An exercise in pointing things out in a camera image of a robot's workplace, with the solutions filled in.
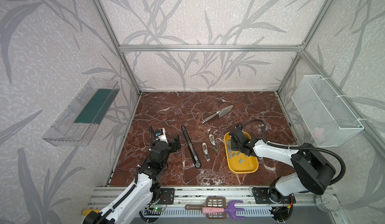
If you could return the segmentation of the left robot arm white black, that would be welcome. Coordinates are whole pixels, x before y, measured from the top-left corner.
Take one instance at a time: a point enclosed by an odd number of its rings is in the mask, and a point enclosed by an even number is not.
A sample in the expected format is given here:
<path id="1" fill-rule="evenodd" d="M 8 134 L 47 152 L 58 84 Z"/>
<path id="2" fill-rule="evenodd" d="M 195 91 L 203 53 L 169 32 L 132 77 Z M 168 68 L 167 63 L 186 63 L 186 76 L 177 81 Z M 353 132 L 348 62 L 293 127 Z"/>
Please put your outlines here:
<path id="1" fill-rule="evenodd" d="M 144 207 L 157 202 L 160 184 L 157 182 L 171 153 L 181 149 L 180 138 L 168 142 L 162 136 L 151 144 L 149 155 L 138 166 L 134 181 L 100 212 L 91 211 L 84 224 L 129 224 Z"/>

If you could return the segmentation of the black stapler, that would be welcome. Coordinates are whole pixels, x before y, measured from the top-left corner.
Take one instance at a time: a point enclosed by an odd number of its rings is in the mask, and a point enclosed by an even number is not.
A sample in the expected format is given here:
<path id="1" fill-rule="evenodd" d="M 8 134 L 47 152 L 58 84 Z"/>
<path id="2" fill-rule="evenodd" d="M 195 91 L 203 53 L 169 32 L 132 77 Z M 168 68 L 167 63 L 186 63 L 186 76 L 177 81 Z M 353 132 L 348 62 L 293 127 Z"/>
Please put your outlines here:
<path id="1" fill-rule="evenodd" d="M 195 151 L 195 149 L 194 149 L 194 147 L 193 147 L 193 144 L 192 144 L 192 142 L 191 142 L 191 140 L 190 140 L 190 137 L 189 137 L 189 135 L 188 135 L 188 133 L 187 133 L 186 127 L 185 127 L 185 126 L 182 126 L 182 127 L 181 127 L 181 130 L 182 130 L 183 135 L 184 135 L 184 137 L 185 137 L 185 139 L 186 139 L 186 141 L 187 141 L 188 149 L 189 149 L 189 151 L 190 151 L 191 158 L 192 158 L 192 160 L 193 160 L 193 162 L 194 162 L 194 166 L 195 166 L 197 169 L 200 169 L 202 165 L 201 165 L 201 162 L 200 162 L 200 160 L 199 160 L 199 158 L 198 158 L 198 156 L 197 156 L 197 154 L 196 154 L 196 151 Z"/>

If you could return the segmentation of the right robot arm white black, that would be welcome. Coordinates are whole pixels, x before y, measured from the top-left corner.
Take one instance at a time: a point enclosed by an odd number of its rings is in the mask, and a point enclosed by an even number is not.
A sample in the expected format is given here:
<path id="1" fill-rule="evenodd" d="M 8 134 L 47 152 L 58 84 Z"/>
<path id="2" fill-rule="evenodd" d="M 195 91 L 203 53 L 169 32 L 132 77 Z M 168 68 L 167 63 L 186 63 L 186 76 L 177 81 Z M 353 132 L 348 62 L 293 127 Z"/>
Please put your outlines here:
<path id="1" fill-rule="evenodd" d="M 251 138 L 244 133 L 244 128 L 253 122 L 263 124 L 260 138 Z M 265 122 L 254 119 L 229 132 L 229 137 L 235 149 L 246 156 L 268 158 L 294 168 L 294 173 L 275 179 L 269 186 L 271 199 L 303 192 L 322 195 L 329 185 L 344 177 L 346 164 L 333 151 L 314 147 L 310 143 L 284 145 L 271 142 L 266 139 L 265 131 Z"/>

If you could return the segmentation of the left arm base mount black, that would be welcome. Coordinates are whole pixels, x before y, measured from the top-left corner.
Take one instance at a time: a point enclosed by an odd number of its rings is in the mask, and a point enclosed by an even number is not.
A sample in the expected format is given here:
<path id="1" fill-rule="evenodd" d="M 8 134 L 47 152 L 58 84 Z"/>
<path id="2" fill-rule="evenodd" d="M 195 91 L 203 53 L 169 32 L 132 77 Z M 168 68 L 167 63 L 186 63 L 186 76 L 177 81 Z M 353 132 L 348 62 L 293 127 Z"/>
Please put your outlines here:
<path id="1" fill-rule="evenodd" d="M 174 197 L 174 188 L 160 188 L 155 191 L 152 204 L 172 205 L 174 203 Z"/>

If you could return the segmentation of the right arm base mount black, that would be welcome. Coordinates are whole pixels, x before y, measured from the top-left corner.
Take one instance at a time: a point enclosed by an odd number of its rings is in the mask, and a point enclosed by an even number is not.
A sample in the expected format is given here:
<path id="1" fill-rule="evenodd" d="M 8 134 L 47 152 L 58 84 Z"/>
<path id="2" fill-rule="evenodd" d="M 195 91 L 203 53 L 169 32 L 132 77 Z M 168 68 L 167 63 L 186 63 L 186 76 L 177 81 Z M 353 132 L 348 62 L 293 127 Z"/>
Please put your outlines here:
<path id="1" fill-rule="evenodd" d="M 253 187 L 252 194 L 256 204 L 269 204 L 269 205 L 289 205 L 295 204 L 296 199 L 294 195 L 283 196 L 276 190 L 270 188 Z"/>

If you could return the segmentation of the yellow plastic tray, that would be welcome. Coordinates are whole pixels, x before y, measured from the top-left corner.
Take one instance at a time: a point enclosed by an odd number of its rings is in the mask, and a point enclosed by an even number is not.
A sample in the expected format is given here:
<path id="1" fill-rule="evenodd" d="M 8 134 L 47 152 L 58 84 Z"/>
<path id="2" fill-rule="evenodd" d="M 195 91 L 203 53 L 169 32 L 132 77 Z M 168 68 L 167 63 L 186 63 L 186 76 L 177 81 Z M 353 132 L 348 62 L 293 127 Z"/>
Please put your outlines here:
<path id="1" fill-rule="evenodd" d="M 229 170 L 234 174 L 251 174 L 258 170 L 258 159 L 253 156 L 246 156 L 245 154 L 231 149 L 231 138 L 229 133 L 224 136 L 224 144 L 226 151 L 226 158 Z"/>

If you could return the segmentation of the small beige stapler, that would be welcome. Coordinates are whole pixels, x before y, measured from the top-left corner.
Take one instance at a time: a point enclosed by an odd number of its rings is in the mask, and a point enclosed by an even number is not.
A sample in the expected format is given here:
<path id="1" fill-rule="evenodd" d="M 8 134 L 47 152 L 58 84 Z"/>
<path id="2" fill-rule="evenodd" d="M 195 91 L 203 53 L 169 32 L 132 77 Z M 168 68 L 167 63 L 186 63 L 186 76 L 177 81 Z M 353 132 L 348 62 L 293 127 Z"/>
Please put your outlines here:
<path id="1" fill-rule="evenodd" d="M 206 143 L 202 143 L 202 148 L 203 148 L 203 152 L 204 152 L 204 156 L 205 156 L 206 161 L 210 161 L 211 158 L 210 158 L 210 155 L 209 155 L 207 144 Z"/>
<path id="2" fill-rule="evenodd" d="M 218 146 L 217 146 L 217 144 L 215 142 L 215 138 L 214 138 L 214 136 L 212 134 L 209 135 L 209 139 L 210 139 L 210 142 L 212 144 L 212 147 L 213 147 L 214 151 L 218 152 L 219 148 L 218 148 Z"/>

